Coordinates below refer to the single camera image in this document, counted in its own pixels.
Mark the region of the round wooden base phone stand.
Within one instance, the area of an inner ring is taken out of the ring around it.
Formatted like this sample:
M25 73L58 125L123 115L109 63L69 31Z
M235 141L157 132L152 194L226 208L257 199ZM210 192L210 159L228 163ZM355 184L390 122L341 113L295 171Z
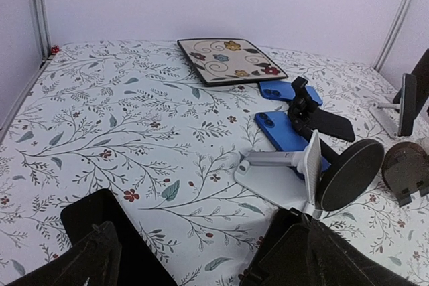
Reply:
M381 166L385 185L397 199L399 207L412 202L412 194L428 194L428 154L417 143L404 141L385 154Z

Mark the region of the black wedge phone stand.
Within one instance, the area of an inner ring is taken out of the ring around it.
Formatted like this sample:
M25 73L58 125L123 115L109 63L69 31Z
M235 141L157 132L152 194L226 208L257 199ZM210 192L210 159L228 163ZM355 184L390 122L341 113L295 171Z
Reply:
M326 285L309 244L311 224L317 222L297 210L278 210L240 284Z

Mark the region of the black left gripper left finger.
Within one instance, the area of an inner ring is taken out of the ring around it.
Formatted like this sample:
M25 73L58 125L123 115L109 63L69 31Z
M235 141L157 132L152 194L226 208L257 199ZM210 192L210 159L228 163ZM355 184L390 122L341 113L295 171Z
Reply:
M115 226L106 221L57 259L10 285L116 285L122 246Z

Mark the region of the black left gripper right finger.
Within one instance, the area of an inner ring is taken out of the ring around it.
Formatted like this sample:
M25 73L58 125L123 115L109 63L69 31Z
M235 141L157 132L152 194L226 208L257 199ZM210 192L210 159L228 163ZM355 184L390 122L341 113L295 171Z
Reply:
M372 261L321 222L311 224L309 244L326 285L414 284Z

